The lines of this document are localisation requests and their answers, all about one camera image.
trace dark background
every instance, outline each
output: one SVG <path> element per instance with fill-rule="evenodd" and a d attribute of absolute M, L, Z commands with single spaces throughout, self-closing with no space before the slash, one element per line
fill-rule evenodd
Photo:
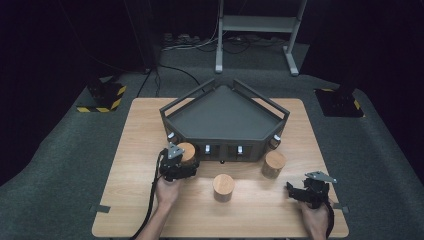
<path fill-rule="evenodd" d="M 154 67 L 158 59 L 149 46 L 158 42 L 144 39 L 147 32 L 211 37 L 216 0 L 152 2 L 143 5 L 152 12 L 130 14 L 122 0 L 0 2 L 0 184 L 31 161 L 90 79 Z M 295 16 L 298 4 L 227 0 L 225 12 Z M 129 15 L 155 23 L 133 28 Z M 423 2 L 309 0 L 297 42 L 310 45 L 301 74 L 335 83 L 357 80 L 423 181 Z M 360 70 L 350 71 L 354 67 Z"/>

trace black box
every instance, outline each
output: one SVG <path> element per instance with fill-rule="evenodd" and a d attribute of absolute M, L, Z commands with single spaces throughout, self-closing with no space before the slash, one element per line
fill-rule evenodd
<path fill-rule="evenodd" d="M 203 93 L 190 99 L 200 91 Z M 236 79 L 232 86 L 217 85 L 212 79 L 159 111 L 169 142 L 189 142 L 199 160 L 221 162 L 258 161 L 278 147 L 290 115 Z"/>

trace human hand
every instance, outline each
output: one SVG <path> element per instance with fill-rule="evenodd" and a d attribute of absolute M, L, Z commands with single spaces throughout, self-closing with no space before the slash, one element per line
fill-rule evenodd
<path fill-rule="evenodd" d="M 178 199 L 182 183 L 181 179 L 168 182 L 163 177 L 159 178 L 156 185 L 158 207 L 172 207 Z"/>
<path fill-rule="evenodd" d="M 331 207 L 333 207 L 334 202 L 331 199 L 328 200 Z M 319 208 L 312 209 L 307 203 L 301 201 L 298 202 L 302 209 L 303 223 L 309 236 L 313 240 L 326 239 L 329 215 L 327 206 L 323 203 Z"/>

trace wooden block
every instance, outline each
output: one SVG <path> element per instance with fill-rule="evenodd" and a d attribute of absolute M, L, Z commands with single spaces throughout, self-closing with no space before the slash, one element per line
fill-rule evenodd
<path fill-rule="evenodd" d="M 218 202 L 228 202 L 234 190 L 234 180 L 227 174 L 220 174 L 213 180 L 214 197 Z"/>
<path fill-rule="evenodd" d="M 264 164 L 262 165 L 262 175 L 269 179 L 275 179 L 286 164 L 286 157 L 277 152 L 271 151 L 265 155 Z"/>
<path fill-rule="evenodd" d="M 181 159 L 182 165 L 191 165 L 196 160 L 196 149 L 190 143 L 183 142 L 178 144 L 178 147 L 184 149 L 183 157 Z"/>

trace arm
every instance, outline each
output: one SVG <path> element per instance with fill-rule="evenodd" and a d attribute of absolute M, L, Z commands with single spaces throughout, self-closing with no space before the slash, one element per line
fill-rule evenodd
<path fill-rule="evenodd" d="M 158 180 L 156 186 L 158 206 L 136 240 L 159 239 L 169 213 L 178 199 L 181 186 L 182 180 L 175 180 L 174 182 L 168 182 L 163 178 Z"/>
<path fill-rule="evenodd" d="M 309 208 L 305 202 L 300 202 L 300 208 L 302 209 L 303 223 L 306 231 L 312 240 L 325 240 L 326 232 L 328 228 L 328 209 L 324 204 L 317 209 Z"/>

